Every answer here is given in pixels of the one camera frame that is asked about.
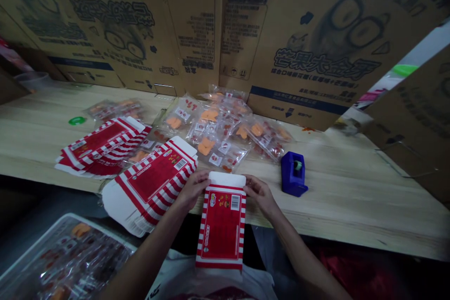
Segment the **hand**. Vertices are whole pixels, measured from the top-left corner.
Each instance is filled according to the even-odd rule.
[[[244,192],[256,201],[262,214],[271,222],[277,214],[282,212],[273,199],[269,186],[255,176],[248,174],[244,176],[247,179]]]
[[[196,171],[191,174],[174,204],[186,208],[188,212],[192,210],[197,203],[198,196],[211,184],[211,180],[208,179],[209,174],[210,170]]]

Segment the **green object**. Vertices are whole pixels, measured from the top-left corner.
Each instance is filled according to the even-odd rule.
[[[294,161],[294,170],[299,171],[301,169],[301,161]]]
[[[419,68],[418,66],[411,66],[411,65],[396,65],[394,68],[392,68],[392,71],[396,73],[397,75],[408,77],[411,75],[414,71]]]
[[[86,122],[86,119],[82,116],[77,116],[69,120],[69,124],[71,125],[79,125],[83,124],[84,122]]]

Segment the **person's right hand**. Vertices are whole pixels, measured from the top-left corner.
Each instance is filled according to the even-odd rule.
[[[244,174],[244,176],[247,179],[244,192],[256,201],[262,214],[272,221],[276,215],[281,213],[281,210],[273,198],[269,186],[255,176],[249,174]]]

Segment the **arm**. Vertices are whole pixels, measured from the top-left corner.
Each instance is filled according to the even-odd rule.
[[[244,191],[252,197],[270,221],[299,280],[305,283],[311,299],[351,299],[341,284],[326,270],[289,223],[270,192],[269,186],[252,175]]]
[[[170,246],[198,196],[211,183],[209,171],[193,173],[153,232],[101,293],[101,299],[145,299]]]

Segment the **person's left hand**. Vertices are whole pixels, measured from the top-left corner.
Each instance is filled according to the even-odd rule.
[[[208,179],[209,174],[210,170],[196,171],[191,174],[174,205],[180,205],[187,211],[191,210],[197,203],[198,196],[211,184],[211,180]]]

